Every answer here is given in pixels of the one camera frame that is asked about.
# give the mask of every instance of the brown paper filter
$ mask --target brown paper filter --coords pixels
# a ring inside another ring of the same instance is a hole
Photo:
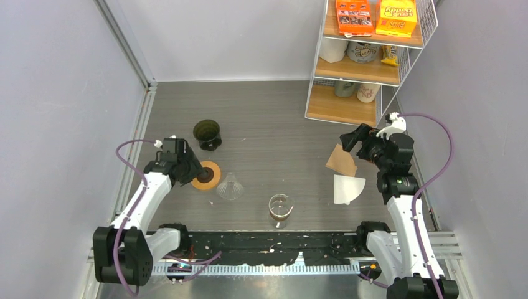
[[[350,153],[343,151],[343,147],[337,144],[330,155],[326,167],[341,173],[344,176],[356,176],[357,166]]]

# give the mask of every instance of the white wall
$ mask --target white wall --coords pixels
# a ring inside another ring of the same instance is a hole
[[[91,0],[0,10],[2,298],[78,296],[144,90]]]
[[[325,0],[119,0],[157,81],[309,79]]]
[[[444,1],[440,26],[398,95],[404,112],[437,116],[455,138],[453,164],[430,197],[444,228],[457,235],[474,298],[528,293],[526,11],[523,0]],[[446,161],[443,131],[410,118],[408,131],[430,178]]]

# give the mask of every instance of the white jar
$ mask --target white jar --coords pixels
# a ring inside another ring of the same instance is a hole
[[[330,62],[341,61],[345,57],[348,41],[340,39],[322,39],[319,57]]]
[[[350,42],[347,48],[347,55],[358,64],[366,64],[379,57],[379,49],[380,45]]]

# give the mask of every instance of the roll of paper towel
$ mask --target roll of paper towel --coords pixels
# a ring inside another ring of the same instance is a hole
[[[330,62],[338,62],[345,57],[348,41],[340,39],[323,39],[319,49],[319,57]]]

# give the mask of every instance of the round coaster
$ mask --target round coaster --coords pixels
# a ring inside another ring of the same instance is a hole
[[[206,173],[194,178],[191,185],[198,190],[211,190],[220,182],[222,172],[213,161],[201,161],[200,164],[206,170]]]

